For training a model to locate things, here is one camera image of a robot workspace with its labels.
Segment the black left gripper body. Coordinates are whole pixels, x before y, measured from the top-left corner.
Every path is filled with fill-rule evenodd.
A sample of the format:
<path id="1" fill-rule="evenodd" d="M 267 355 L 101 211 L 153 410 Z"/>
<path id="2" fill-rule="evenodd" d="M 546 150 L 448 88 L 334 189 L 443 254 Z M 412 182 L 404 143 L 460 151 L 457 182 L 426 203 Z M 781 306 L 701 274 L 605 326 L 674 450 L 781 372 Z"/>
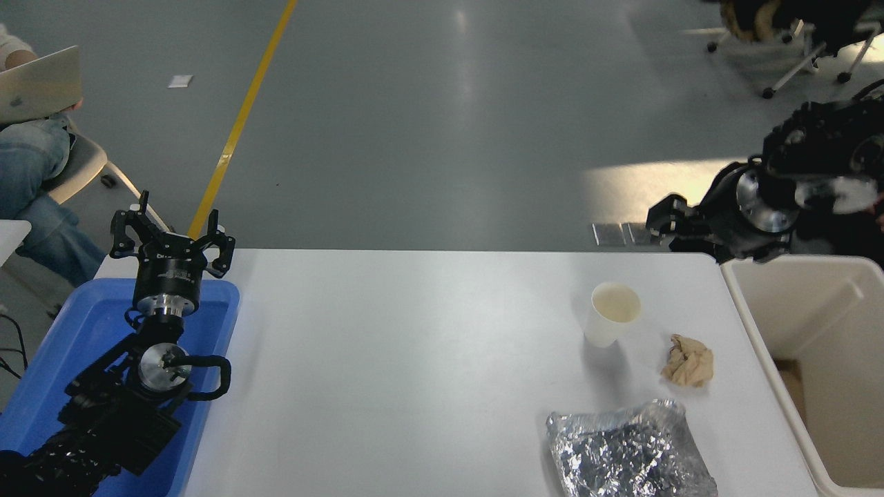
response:
<path id="1" fill-rule="evenodd" d="M 161 295 L 199 301 L 207 260 L 195 240 L 183 235 L 159 235 L 143 242 L 137 257 L 134 302 Z"/>

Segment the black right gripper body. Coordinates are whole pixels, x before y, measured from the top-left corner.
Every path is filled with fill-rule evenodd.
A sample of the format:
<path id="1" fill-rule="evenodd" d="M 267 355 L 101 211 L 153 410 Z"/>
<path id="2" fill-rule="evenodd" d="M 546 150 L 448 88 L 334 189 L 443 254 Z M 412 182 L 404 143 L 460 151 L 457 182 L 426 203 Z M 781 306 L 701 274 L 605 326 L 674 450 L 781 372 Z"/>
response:
<path id="1" fill-rule="evenodd" d="M 710 232 L 699 242 L 698 251 L 715 258 L 719 264 L 752 255 L 752 236 L 756 233 L 740 213 L 736 201 L 738 180 L 748 170 L 748 164 L 726 166 L 714 177 L 709 190 L 695 207 Z"/>

